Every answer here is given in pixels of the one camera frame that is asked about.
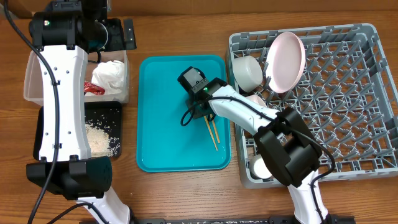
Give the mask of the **wooden chopstick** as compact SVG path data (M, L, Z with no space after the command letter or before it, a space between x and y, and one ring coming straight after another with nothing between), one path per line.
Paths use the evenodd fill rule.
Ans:
M215 141L213 132L212 132L212 130L211 130L211 127L210 127L210 124L209 124L209 121L208 121L207 116L204 116L204 119L205 119L206 126L207 126L207 128L208 128L209 134L210 134L210 136L211 136L211 139L212 139L212 141L213 141L214 147L215 147L216 151L218 151L218 147L217 147L217 144L216 144L216 141Z
M215 121L214 121L215 117L211 114L210 118L211 118L211 123L213 125L213 129L214 129L214 132L215 132L217 143L220 144L221 142L220 142L220 138L219 138L219 135L218 135L218 130L216 128L216 124L215 124Z

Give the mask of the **grey bowl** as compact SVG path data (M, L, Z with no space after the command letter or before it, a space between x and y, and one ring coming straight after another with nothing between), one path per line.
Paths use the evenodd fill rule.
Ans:
M262 69L254 57L236 58L233 60L232 66L235 80L243 91L253 91L262 83Z

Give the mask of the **small pink bowl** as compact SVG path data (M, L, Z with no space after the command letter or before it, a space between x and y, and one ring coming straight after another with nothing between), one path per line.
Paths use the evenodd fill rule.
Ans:
M247 96L246 98L247 98L248 100L250 100L250 101L252 101L252 102L254 102L254 103L260 105L260 106L263 106L263 107L266 107L266 108L267 108L267 105L265 104L265 102L264 102L264 101L262 100L262 98L261 98L260 96L258 96L258 95L250 95L250 96Z

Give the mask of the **white napkin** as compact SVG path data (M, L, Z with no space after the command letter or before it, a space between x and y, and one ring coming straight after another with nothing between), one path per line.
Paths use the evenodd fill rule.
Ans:
M118 60L101 62L92 72L91 82L105 89L105 95L122 92L124 63Z

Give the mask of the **white cup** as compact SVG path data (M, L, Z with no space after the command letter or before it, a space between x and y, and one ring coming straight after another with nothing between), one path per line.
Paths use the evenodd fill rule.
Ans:
M249 170L251 174L257 177L258 179L269 179L272 177L271 172L268 170L260 154L255 155L249 161Z

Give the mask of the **large white plate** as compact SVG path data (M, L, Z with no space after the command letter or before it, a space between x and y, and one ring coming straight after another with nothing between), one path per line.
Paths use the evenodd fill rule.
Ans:
M276 93L291 90L301 79L305 66L305 48L298 36L283 32L276 37L267 54L266 77Z

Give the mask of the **leftover rice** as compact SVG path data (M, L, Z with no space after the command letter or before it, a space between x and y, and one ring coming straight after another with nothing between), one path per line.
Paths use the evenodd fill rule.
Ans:
M117 157L121 150L120 137L113 134L111 125L98 119L89 119L85 123L86 135L92 157Z

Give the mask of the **red snack wrapper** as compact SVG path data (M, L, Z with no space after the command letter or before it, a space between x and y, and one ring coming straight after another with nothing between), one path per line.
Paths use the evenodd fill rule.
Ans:
M105 93L104 88L102 88L98 85L95 85L93 83L90 83L88 81L84 81L83 91L84 91L84 94L92 93L94 95L103 95Z

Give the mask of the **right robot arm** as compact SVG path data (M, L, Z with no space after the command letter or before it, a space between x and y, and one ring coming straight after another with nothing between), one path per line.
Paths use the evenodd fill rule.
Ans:
M278 111L260 106L219 78L179 78L178 82L190 96L189 113L202 107L207 114L227 118L253 136L266 169L288 187L295 223L331 222L318 188L322 177L319 158L326 149L295 109Z

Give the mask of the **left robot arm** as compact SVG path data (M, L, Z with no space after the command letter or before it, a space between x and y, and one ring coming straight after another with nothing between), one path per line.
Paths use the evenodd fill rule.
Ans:
M132 210L111 186L108 157L93 157L85 130L83 83L92 52L127 49L119 19L108 19L106 1L52 1L29 24L30 48L43 84L39 160L27 178L43 192L85 207L98 223L134 223Z

